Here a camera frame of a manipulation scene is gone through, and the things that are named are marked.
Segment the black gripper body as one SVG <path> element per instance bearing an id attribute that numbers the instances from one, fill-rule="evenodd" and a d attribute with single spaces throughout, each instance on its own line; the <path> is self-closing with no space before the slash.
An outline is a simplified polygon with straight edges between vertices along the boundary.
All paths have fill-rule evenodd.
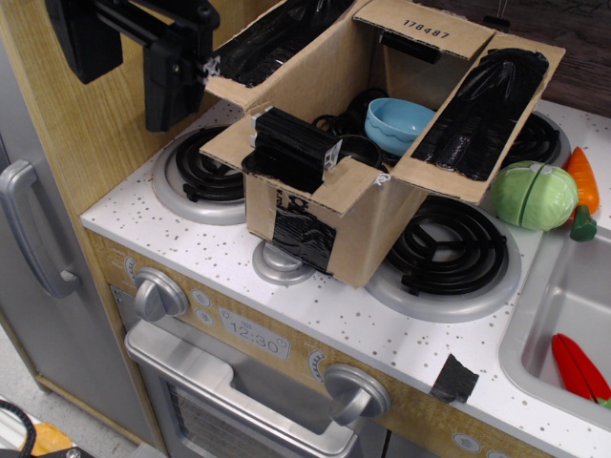
<path id="1" fill-rule="evenodd" d="M 138 43 L 210 43 L 221 23 L 209 1 L 94 1 L 93 12 Z"/>

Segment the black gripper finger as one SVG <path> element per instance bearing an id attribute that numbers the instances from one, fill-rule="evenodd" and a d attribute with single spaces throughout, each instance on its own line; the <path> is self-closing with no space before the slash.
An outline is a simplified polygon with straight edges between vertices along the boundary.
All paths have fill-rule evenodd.
<path id="1" fill-rule="evenodd" d="M 93 5 L 92 1 L 45 2 L 67 64 L 83 84 L 123 63 L 119 32 L 97 17 Z"/>
<path id="2" fill-rule="evenodd" d="M 163 133 L 200 108 L 213 31 L 161 25 L 143 46 L 145 123 Z"/>

